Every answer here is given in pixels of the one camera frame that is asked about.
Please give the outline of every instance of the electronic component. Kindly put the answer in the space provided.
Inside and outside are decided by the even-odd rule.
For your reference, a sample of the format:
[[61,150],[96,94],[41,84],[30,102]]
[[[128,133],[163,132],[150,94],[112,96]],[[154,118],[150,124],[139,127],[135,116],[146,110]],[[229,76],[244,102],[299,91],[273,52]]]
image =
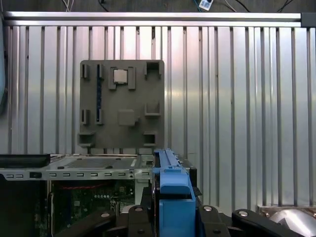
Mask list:
[[53,233],[57,234],[98,210],[119,214],[135,204],[133,180],[55,181],[52,183]]
[[209,11],[213,2],[214,0],[201,0],[198,6],[205,11]]

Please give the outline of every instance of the corrugated metal wall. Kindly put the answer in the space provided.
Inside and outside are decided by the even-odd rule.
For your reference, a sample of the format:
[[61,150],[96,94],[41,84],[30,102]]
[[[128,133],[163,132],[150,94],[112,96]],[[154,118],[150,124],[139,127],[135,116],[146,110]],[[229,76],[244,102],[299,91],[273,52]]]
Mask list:
[[225,212],[316,204],[316,31],[198,26],[7,27],[2,153],[84,153],[79,64],[165,62],[165,143]]

